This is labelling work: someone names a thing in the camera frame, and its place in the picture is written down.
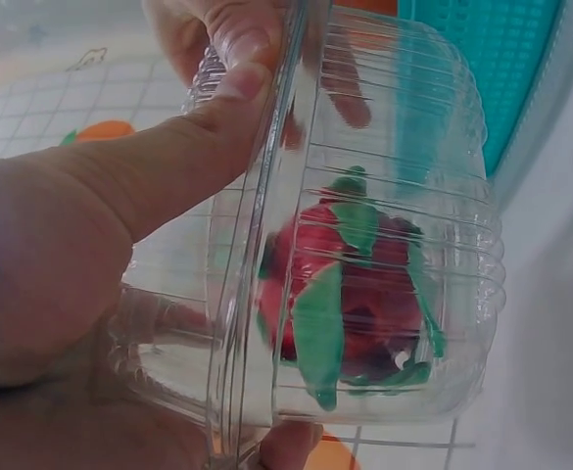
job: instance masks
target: red candy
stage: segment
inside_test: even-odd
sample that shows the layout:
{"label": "red candy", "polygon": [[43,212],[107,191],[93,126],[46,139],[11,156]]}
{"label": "red candy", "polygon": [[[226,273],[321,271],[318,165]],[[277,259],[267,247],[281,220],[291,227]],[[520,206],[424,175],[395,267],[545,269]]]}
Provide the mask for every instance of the red candy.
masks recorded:
{"label": "red candy", "polygon": [[319,204],[305,209],[286,223],[268,243],[263,260],[262,292],[259,300],[267,337],[275,348],[287,269],[290,289],[280,356],[297,359],[292,308],[300,293],[319,270],[341,261],[341,310],[345,348],[341,372],[344,376],[365,376],[383,380],[401,368],[398,354],[412,355],[419,339],[422,315],[406,266],[409,240],[417,240],[420,230],[408,221],[391,218],[368,207],[377,217],[377,229],[370,257],[363,257],[347,243],[334,206],[340,204],[336,191],[324,190]]}

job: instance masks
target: green plastic leaf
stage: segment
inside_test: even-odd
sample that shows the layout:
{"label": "green plastic leaf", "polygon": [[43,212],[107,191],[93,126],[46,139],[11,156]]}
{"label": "green plastic leaf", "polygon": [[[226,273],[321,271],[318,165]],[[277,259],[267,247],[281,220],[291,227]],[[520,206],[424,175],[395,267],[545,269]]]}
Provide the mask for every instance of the green plastic leaf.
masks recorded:
{"label": "green plastic leaf", "polygon": [[260,337],[263,339],[263,343],[270,346],[270,336],[268,335],[268,327],[266,326],[266,321],[264,321],[263,314],[258,311],[256,315],[256,325],[260,331]]}
{"label": "green plastic leaf", "polygon": [[297,364],[308,393],[321,408],[336,408],[336,384],[345,348],[340,262],[328,264],[309,281],[292,308]]}
{"label": "green plastic leaf", "polygon": [[67,135],[60,145],[61,146],[62,145],[69,145],[69,144],[73,143],[75,140],[77,140],[77,131],[76,130],[74,130],[69,135]]}
{"label": "green plastic leaf", "polygon": [[436,301],[437,285],[434,280],[423,272],[425,257],[421,248],[414,242],[408,243],[407,272],[412,280],[416,292],[416,300],[423,315],[427,336],[432,346],[434,357],[443,357],[447,347],[447,340],[443,331],[434,317],[431,305]]}
{"label": "green plastic leaf", "polygon": [[378,230],[375,207],[361,203],[335,203],[330,209],[338,219],[338,233],[345,243],[370,258]]}
{"label": "green plastic leaf", "polygon": [[345,171],[349,176],[340,176],[334,180],[329,189],[336,193],[366,196],[366,171],[362,166],[350,166]]}
{"label": "green plastic leaf", "polygon": [[[343,380],[343,382],[356,387],[375,386],[375,389],[379,391],[384,388],[408,387],[424,384],[429,380],[431,371],[432,365],[429,362],[416,362],[380,382],[372,383],[366,377],[358,377],[355,380]],[[388,390],[383,392],[382,395],[398,395],[401,392],[401,390]],[[379,392],[371,392],[369,390],[350,391],[350,395],[355,396],[377,394],[379,394]]]}
{"label": "green plastic leaf", "polygon": [[268,237],[266,237],[266,242],[264,243],[263,258],[260,261],[260,269],[258,272],[258,277],[261,280],[268,279],[268,274],[270,273],[270,266],[273,263],[274,252],[275,252],[275,236],[268,235]]}

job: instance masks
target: fingernail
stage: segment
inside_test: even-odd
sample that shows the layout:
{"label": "fingernail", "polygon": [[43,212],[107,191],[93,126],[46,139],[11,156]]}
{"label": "fingernail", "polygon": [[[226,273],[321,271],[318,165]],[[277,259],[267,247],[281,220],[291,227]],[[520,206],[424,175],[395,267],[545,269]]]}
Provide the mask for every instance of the fingernail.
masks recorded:
{"label": "fingernail", "polygon": [[259,64],[240,64],[231,69],[216,88],[216,96],[252,101],[263,88],[268,70]]}
{"label": "fingernail", "polygon": [[315,448],[323,438],[323,426],[320,424],[314,425],[314,432],[312,434],[312,448]]}
{"label": "fingernail", "polygon": [[238,37],[230,46],[226,55],[229,65],[236,66],[254,59],[258,53],[270,44],[268,34],[262,29],[251,29]]}

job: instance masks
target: hand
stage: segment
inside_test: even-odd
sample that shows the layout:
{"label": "hand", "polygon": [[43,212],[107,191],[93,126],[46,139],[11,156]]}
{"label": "hand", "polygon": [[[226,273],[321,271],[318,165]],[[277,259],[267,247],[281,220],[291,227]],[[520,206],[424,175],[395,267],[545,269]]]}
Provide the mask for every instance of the hand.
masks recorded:
{"label": "hand", "polygon": [[[0,469],[203,468],[201,430],[108,369],[104,328],[133,244],[248,167],[270,83],[241,64],[187,117],[0,161]],[[263,468],[301,470],[319,431],[272,430]]]}
{"label": "hand", "polygon": [[[286,0],[142,0],[142,3],[163,51],[186,86],[190,86],[211,42],[230,67],[241,62],[259,62],[272,69],[282,38],[280,12],[289,4]],[[369,0],[368,3],[386,2]],[[340,49],[326,51],[328,60],[323,63],[321,85],[348,125],[366,127],[371,112],[354,79],[358,71],[350,44],[340,33],[335,37],[344,44]],[[297,124],[288,123],[287,133],[299,134],[293,127]]]}

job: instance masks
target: tiled pattern mat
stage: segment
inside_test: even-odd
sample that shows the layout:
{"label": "tiled pattern mat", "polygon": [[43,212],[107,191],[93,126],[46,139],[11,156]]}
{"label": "tiled pattern mat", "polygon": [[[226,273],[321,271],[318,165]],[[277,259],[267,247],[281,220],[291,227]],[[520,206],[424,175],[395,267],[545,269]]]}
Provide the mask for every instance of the tiled pattern mat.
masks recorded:
{"label": "tiled pattern mat", "polygon": [[[106,120],[147,128],[176,115],[184,95],[160,57],[1,87],[0,159],[60,145],[68,134]],[[346,453],[336,457],[343,455],[340,443],[328,437],[320,454],[325,460],[314,459],[307,470],[473,470],[479,404],[459,419],[432,425],[328,426]]]}

